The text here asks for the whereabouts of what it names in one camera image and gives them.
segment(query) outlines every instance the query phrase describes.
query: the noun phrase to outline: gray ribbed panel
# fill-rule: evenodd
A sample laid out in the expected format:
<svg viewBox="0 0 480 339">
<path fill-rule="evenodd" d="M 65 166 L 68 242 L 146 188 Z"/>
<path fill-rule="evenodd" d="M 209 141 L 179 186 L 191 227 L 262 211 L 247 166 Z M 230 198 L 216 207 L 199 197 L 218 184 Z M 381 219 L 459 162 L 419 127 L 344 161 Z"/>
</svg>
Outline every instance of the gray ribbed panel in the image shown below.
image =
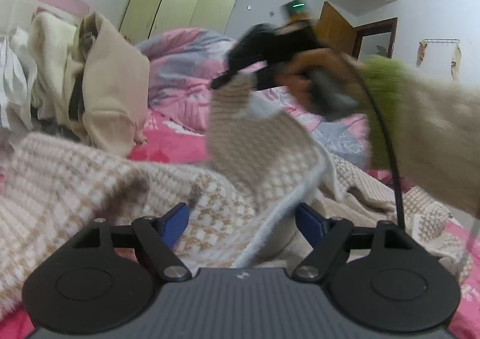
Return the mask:
<svg viewBox="0 0 480 339">
<path fill-rule="evenodd" d="M 452 339 L 445 330 L 409 338 Z M 202 269 L 165 285 L 154 304 L 121 328 L 90 336 L 38 330 L 30 339 L 380 339 L 345 319 L 319 286 L 291 281 L 283 269 Z"/>
</svg>

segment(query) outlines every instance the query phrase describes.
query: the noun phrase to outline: wardrobe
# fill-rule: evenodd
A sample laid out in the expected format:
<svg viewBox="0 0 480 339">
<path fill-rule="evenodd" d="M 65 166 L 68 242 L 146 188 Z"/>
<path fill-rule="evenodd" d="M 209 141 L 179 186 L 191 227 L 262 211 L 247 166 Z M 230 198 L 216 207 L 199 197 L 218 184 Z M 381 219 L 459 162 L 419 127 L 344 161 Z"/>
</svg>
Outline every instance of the wardrobe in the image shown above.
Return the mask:
<svg viewBox="0 0 480 339">
<path fill-rule="evenodd" d="M 200 27 L 225 33 L 236 0 L 130 0 L 120 33 L 132 44 L 167 30 Z"/>
</svg>

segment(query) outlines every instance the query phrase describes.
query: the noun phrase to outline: headboard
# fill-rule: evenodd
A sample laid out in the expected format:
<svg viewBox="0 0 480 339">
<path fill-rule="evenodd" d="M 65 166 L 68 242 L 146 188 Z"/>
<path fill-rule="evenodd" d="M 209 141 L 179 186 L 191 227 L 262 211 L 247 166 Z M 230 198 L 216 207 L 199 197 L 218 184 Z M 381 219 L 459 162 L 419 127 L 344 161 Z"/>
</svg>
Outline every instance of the headboard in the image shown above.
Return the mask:
<svg viewBox="0 0 480 339">
<path fill-rule="evenodd" d="M 34 14 L 41 10 L 49 11 L 74 25 L 79 21 L 77 17 L 38 0 L 0 0 L 0 2 L 0 34 L 10 33 L 18 26 L 29 31 Z"/>
</svg>

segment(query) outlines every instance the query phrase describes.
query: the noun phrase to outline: black circular cover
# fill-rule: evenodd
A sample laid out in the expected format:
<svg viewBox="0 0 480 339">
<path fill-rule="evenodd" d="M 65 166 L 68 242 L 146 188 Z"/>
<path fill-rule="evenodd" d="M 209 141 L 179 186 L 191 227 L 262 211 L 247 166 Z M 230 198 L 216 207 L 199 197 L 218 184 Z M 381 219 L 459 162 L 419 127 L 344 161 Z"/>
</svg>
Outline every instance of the black circular cover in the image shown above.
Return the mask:
<svg viewBox="0 0 480 339">
<path fill-rule="evenodd" d="M 340 267 L 330 292 L 337 306 L 354 321 L 389 332 L 435 328 L 448 322 L 460 302 L 454 276 L 435 258 L 402 249 L 389 249 Z"/>
<path fill-rule="evenodd" d="M 154 291 L 139 264 L 113 252 L 72 249 L 28 277 L 22 300 L 34 324 L 85 335 L 125 324 L 147 307 Z"/>
</svg>

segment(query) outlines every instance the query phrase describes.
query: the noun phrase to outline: sleeve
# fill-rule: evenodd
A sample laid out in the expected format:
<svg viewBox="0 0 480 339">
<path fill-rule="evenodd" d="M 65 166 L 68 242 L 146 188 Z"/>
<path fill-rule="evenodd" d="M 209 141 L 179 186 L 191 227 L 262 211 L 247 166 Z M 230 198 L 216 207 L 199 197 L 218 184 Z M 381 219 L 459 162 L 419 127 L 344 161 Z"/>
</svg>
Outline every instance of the sleeve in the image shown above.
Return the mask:
<svg viewBox="0 0 480 339">
<path fill-rule="evenodd" d="M 393 136 L 401 174 L 439 201 L 480 218 L 480 90 L 423 78 L 380 57 L 361 71 Z M 377 118 L 371 107 L 365 111 L 373 167 L 389 169 Z"/>
</svg>

